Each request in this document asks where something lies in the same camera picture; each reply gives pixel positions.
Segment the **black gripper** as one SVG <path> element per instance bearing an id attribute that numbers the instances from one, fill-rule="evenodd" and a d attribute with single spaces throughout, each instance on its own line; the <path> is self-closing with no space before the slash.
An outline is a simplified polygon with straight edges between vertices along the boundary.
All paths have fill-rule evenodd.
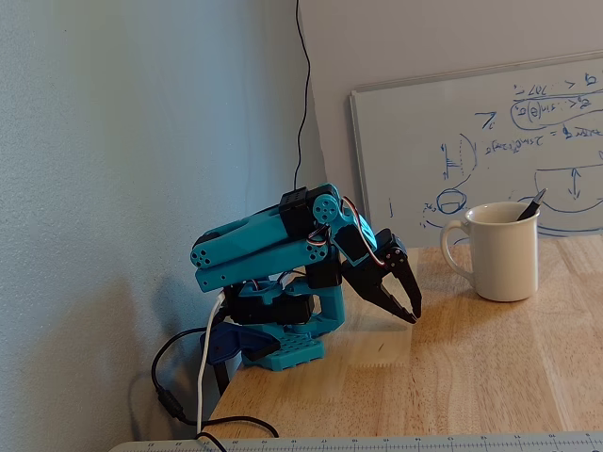
<path id="1" fill-rule="evenodd" d="M 342 275 L 354 291 L 364 300 L 376 305 L 401 320 L 415 324 L 422 315 L 422 295 L 411 269 L 407 251 L 401 241 L 389 229 L 376 235 L 376 257 L 384 262 L 380 266 L 368 256 L 353 266 L 348 261 L 342 265 Z M 383 284 L 383 279 L 393 274 L 401 283 L 410 301 L 411 311 L 402 306 Z"/>

